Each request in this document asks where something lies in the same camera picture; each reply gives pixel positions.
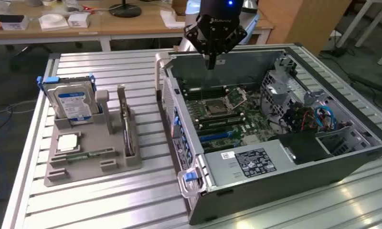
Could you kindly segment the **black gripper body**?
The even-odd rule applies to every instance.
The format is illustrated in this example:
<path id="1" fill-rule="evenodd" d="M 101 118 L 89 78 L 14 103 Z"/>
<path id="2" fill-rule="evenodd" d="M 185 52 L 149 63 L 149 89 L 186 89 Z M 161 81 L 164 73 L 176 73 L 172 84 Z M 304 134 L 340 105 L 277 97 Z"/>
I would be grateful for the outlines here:
<path id="1" fill-rule="evenodd" d="M 216 27 L 237 27 L 241 25 L 240 15 L 244 2 L 241 0 L 204 0 L 201 2 L 201 12 L 198 26 L 209 40 L 212 52 L 212 32 Z"/>

